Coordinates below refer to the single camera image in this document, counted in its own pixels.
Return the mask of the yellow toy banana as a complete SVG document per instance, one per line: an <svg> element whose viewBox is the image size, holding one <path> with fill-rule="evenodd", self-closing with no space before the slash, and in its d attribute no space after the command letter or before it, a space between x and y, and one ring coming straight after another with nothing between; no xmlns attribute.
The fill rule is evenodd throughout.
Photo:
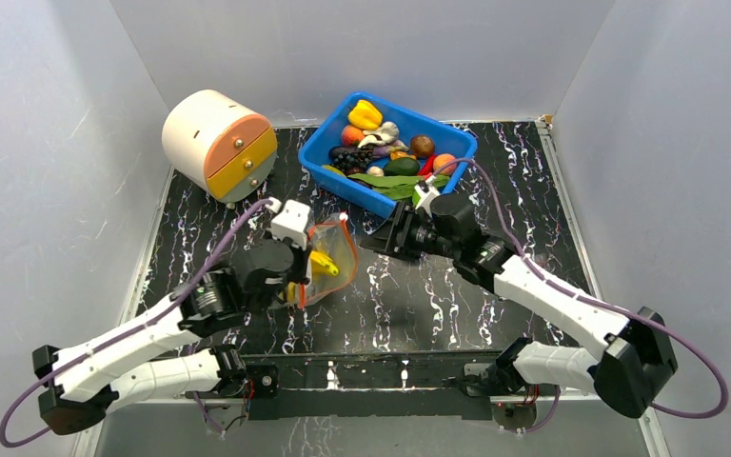
<svg viewBox="0 0 731 457"><path fill-rule="evenodd" d="M310 264L313 273L313 277L316 276L329 276L336 277L339 275L339 268L333 262L333 260L326 254L317 250L313 250L310 255ZM283 298L288 302L297 302L297 285L295 283L289 283L283 293Z"/></svg>

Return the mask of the clear orange zip bag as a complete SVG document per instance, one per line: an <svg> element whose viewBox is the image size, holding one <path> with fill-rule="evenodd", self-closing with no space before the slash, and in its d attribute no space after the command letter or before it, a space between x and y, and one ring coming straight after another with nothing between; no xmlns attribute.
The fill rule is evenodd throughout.
<svg viewBox="0 0 731 457"><path fill-rule="evenodd" d="M322 300L332 292L347 287L355 278L359 266L358 248L349 230L346 212L331 214L324 222L314 225L309 231L313 250L326 253L338 266L336 277L311 277L309 285L297 285L297 302L288 302L289 307L304 309Z"/></svg>

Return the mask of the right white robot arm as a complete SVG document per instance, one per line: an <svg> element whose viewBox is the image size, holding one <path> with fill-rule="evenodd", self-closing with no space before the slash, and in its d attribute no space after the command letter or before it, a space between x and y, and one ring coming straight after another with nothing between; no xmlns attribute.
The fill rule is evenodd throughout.
<svg viewBox="0 0 731 457"><path fill-rule="evenodd" d="M521 305L566 332L574 348L520 337L486 368L469 367L457 381L470 396L521 394L535 385L598 395L629 418L641 417L678 369L659 313L633 317L589 305L589 295L530 265L501 236L481 228L474 207L454 194L424 208L400 203L360 243L377 254L413 262L425 254L451 260L470 284Z"/></svg>

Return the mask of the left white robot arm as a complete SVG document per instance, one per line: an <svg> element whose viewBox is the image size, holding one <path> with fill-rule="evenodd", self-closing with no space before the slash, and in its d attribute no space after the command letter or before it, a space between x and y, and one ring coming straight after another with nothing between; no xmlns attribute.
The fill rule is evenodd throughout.
<svg viewBox="0 0 731 457"><path fill-rule="evenodd" d="M261 240L238 262L211 264L194 284L184 283L118 328L76 347L36 349L33 367L44 387L41 419L54 433L68 435L153 396L244 391L260 372L247 370L232 345L163 355L270 308L288 284L308 281L311 250L310 243L290 238Z"/></svg>

